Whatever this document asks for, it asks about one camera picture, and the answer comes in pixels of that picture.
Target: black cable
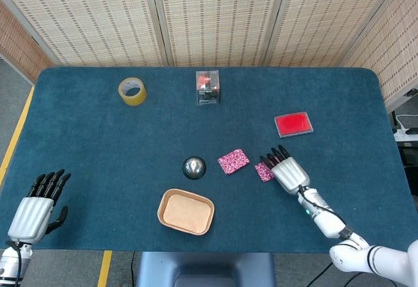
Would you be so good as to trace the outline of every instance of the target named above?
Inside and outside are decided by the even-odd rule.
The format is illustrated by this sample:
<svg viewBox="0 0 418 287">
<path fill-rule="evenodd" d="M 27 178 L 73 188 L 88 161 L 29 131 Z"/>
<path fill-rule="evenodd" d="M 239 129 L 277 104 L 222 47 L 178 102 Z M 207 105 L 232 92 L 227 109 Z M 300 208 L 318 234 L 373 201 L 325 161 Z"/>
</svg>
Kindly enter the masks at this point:
<svg viewBox="0 0 418 287">
<path fill-rule="evenodd" d="M 19 286 L 19 280 L 20 280 L 20 273 L 22 272 L 22 255 L 20 254 L 20 248 L 19 246 L 13 242 L 13 241 L 6 241 L 6 244 L 11 247 L 13 250 L 15 250 L 18 253 L 18 273 L 16 275 L 16 282 L 14 283 L 14 287 Z"/>
<path fill-rule="evenodd" d="M 332 266 L 332 263 L 329 263 L 328 265 L 327 265 L 327 267 L 326 268 L 324 268 L 324 270 L 322 270 L 322 272 L 320 272 L 320 274 L 318 274 L 313 280 L 311 280 L 310 281 L 310 283 L 309 284 L 307 284 L 306 285 L 306 287 L 310 287 L 319 277 L 321 277 L 322 275 L 324 275 L 324 273 L 326 272 L 326 271 L 328 271 L 328 269 L 330 268 Z"/>
<path fill-rule="evenodd" d="M 132 260 L 131 260 L 131 278 L 132 278 L 132 287 L 135 287 L 134 285 L 134 279 L 133 279 L 133 259 L 135 257 L 135 251 L 132 254 Z"/>
<path fill-rule="evenodd" d="M 346 282 L 346 284 L 343 286 L 343 287 L 347 287 L 348 286 L 348 284 L 353 280 L 353 279 L 355 279 L 357 276 L 359 276 L 359 275 L 362 275 L 362 274 L 364 274 L 364 272 L 360 272 L 360 273 L 357 273 L 356 275 L 354 275 L 353 277 L 351 277 L 347 282 Z"/>
<path fill-rule="evenodd" d="M 360 272 L 360 273 L 357 273 L 356 275 L 354 275 L 353 277 L 351 277 L 347 282 L 346 282 L 346 284 L 343 286 L 343 287 L 347 287 L 348 286 L 348 284 L 350 283 L 350 282 L 352 282 L 353 281 L 353 279 L 355 279 L 357 276 L 359 276 L 359 275 L 361 275 L 361 274 L 364 274 L 364 272 Z M 398 287 L 398 285 L 396 285 L 395 284 L 395 282 L 393 281 L 393 280 L 391 280 L 391 279 L 387 279 L 389 282 L 391 282 L 392 284 L 393 284 L 393 286 L 395 286 L 395 287 Z"/>
<path fill-rule="evenodd" d="M 306 197 L 305 197 L 305 194 L 304 194 L 304 190 L 303 190 L 303 187 L 302 187 L 302 185 L 300 184 L 299 185 L 299 193 L 301 194 L 301 196 L 304 198 L 304 200 L 306 201 L 306 202 L 308 202 L 309 204 L 311 204 L 311 205 L 313 205 L 314 207 L 316 207 L 316 208 L 318 208 L 318 209 L 321 209 L 321 210 L 323 210 L 323 211 L 326 211 L 326 212 L 328 212 L 328 213 L 331 213 L 331 214 L 333 214 L 333 215 L 335 215 L 335 216 L 337 216 L 345 225 L 347 225 L 346 224 L 346 222 L 343 220 L 343 218 L 340 216 L 340 215 L 338 215 L 337 213 L 335 213 L 334 211 L 332 211 L 332 210 L 328 210 L 327 208 L 325 208 L 325 207 L 322 207 L 321 205 L 318 205 L 318 204 L 316 204 L 316 203 L 314 203 L 314 202 L 311 202 L 311 201 L 309 201 Z"/>
</svg>

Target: wooden tray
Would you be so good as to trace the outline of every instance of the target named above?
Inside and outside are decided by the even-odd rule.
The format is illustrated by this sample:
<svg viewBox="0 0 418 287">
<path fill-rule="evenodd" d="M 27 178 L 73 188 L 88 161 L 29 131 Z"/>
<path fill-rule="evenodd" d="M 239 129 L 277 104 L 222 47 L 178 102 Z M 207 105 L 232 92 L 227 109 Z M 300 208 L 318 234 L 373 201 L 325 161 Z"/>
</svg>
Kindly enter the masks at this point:
<svg viewBox="0 0 418 287">
<path fill-rule="evenodd" d="M 159 221 L 193 235 L 205 234 L 212 223 L 215 207 L 212 201 L 179 189 L 167 190 L 158 208 Z"/>
</svg>

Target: small card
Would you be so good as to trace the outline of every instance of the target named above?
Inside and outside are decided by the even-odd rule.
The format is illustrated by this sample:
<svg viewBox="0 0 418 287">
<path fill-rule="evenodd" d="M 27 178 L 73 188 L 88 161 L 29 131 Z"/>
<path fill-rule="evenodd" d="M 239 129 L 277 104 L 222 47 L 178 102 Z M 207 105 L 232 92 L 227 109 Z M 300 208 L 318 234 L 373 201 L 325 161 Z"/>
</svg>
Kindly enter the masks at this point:
<svg viewBox="0 0 418 287">
<path fill-rule="evenodd" d="M 268 182 L 269 180 L 272 180 L 274 178 L 271 170 L 266 166 L 266 164 L 258 163 L 254 167 L 255 167 L 255 170 L 257 171 L 257 174 L 259 174 L 260 179 L 263 182 Z"/>
<path fill-rule="evenodd" d="M 240 148 L 222 156 L 217 161 L 227 175 L 232 174 L 249 163 L 249 159 Z"/>
<path fill-rule="evenodd" d="M 281 138 L 291 135 L 302 135 L 314 130 L 306 112 L 277 116 L 274 117 L 274 122 Z"/>
</svg>

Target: robotic hand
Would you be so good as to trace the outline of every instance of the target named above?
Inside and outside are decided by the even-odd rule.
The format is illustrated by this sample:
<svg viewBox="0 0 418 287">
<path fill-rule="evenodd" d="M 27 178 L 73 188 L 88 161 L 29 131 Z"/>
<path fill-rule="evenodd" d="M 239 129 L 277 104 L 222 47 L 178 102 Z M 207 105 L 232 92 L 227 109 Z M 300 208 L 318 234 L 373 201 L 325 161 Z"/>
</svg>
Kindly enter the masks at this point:
<svg viewBox="0 0 418 287">
<path fill-rule="evenodd" d="M 63 207 L 57 220 L 49 223 L 61 191 L 71 174 L 64 169 L 35 179 L 29 194 L 20 202 L 8 230 L 10 241 L 0 259 L 0 286 L 19 286 L 32 257 L 32 246 L 60 227 L 68 213 Z"/>
<path fill-rule="evenodd" d="M 261 156 L 260 159 L 287 193 L 297 195 L 298 202 L 326 237 L 343 240 L 329 252 L 339 270 L 374 273 L 418 287 L 418 240 L 410 245 L 408 252 L 369 246 L 328 206 L 316 189 L 309 188 L 308 174 L 286 149 L 281 145 L 278 148 L 280 151 L 272 148 L 274 155 L 267 154 L 267 158 Z"/>
</svg>

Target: floor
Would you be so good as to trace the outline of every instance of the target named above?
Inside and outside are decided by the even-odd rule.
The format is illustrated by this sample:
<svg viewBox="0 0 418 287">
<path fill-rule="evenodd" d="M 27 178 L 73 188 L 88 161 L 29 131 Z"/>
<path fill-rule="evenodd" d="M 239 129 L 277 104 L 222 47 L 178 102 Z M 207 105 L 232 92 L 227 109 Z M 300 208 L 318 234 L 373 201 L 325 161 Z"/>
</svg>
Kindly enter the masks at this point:
<svg viewBox="0 0 418 287">
<path fill-rule="evenodd" d="M 21 76 L 0 60 L 0 160 L 3 159 L 30 88 Z M 396 113 L 418 114 L 418 96 Z M 418 126 L 418 118 L 412 118 L 408 122 Z M 97 286 L 102 257 L 102 251 L 36 250 L 22 287 Z M 132 257 L 133 252 L 113 252 L 108 287 L 132 286 Z M 278 287 L 306 286 L 330 263 L 327 254 L 275 254 L 274 259 Z M 135 279 L 139 263 L 140 254 L 137 253 L 133 266 Z M 343 286 L 352 276 L 353 273 L 343 273 L 331 267 L 313 286 Z M 356 278 L 350 286 L 393 285 L 383 278 L 364 274 Z"/>
</svg>

